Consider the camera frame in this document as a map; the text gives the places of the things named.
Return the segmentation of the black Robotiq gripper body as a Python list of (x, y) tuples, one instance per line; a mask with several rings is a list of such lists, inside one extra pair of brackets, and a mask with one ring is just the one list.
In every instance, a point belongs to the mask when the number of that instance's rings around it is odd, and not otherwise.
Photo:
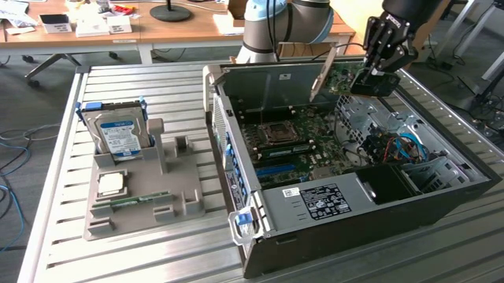
[(417, 29), (430, 19), (441, 0), (385, 0), (382, 19), (397, 30), (398, 39), (413, 39)]

